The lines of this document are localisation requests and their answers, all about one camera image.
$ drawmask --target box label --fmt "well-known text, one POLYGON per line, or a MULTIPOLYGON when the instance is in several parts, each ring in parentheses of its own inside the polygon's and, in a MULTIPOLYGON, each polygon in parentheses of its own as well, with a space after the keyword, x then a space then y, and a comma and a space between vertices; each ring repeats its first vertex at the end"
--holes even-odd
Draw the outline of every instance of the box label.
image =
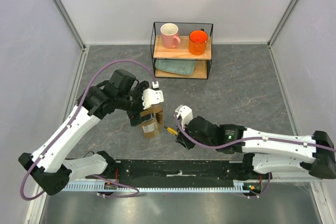
POLYGON ((155 122, 155 123, 151 123, 151 124, 149 124, 149 125, 146 125, 146 126, 142 126, 142 130, 143 130, 143 132, 144 133, 148 133, 148 132, 152 132, 152 131, 154 131, 155 130, 155 125, 156 125, 157 123, 155 122))

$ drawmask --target yellow marker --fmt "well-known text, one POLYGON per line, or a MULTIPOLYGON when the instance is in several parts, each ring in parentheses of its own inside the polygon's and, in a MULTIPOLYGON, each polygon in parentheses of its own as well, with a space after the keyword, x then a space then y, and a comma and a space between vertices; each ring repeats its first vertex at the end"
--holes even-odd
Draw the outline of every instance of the yellow marker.
POLYGON ((175 136, 178 135, 177 131, 174 130, 173 128, 170 128, 170 127, 167 127, 167 126, 164 126, 164 128, 165 128, 169 133, 171 133, 171 134, 173 134, 173 135, 175 135, 175 136))

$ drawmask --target white wall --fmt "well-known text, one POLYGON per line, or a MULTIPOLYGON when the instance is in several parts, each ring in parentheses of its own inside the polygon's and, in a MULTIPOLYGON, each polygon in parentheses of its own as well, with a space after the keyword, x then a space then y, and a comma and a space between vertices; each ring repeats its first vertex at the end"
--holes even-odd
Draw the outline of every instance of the white wall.
POLYGON ((215 42, 268 41, 290 0, 62 0, 87 44, 148 44, 154 21, 214 23, 215 42))
MULTIPOLYGON (((23 223, 17 161, 60 125, 80 56, 51 0, 0 0, 0 219, 23 223)), ((35 183, 26 186, 31 195, 35 183)))
MULTIPOLYGON (((328 132, 336 145, 336 0, 300 0, 274 45, 301 134, 328 132)), ((336 181, 327 181, 336 210, 336 181)))

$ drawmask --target pink mug handle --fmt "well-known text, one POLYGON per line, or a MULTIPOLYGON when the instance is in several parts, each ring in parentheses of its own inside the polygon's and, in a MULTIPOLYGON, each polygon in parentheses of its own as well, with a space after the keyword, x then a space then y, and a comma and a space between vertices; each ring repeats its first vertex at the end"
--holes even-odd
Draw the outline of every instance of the pink mug handle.
POLYGON ((181 39, 179 38, 179 36, 174 36, 174 39, 177 40, 177 45, 174 45, 173 48, 177 47, 180 43, 181 43, 181 39))

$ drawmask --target shelf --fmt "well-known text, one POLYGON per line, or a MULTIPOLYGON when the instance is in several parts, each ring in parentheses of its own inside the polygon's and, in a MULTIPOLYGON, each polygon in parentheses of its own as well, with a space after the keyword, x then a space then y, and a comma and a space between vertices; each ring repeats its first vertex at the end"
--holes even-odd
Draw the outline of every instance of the shelf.
POLYGON ((181 43, 177 48, 167 49, 163 46, 161 36, 156 36, 153 57, 155 59, 211 60, 211 37, 209 37, 202 55, 192 55, 189 52, 189 36, 180 36, 180 39, 181 43))
POLYGON ((192 78, 192 79, 206 79, 207 68, 205 60, 198 60, 195 65, 194 72, 190 76, 185 76, 178 73, 165 72, 159 69, 155 70, 155 77, 158 78, 192 78))

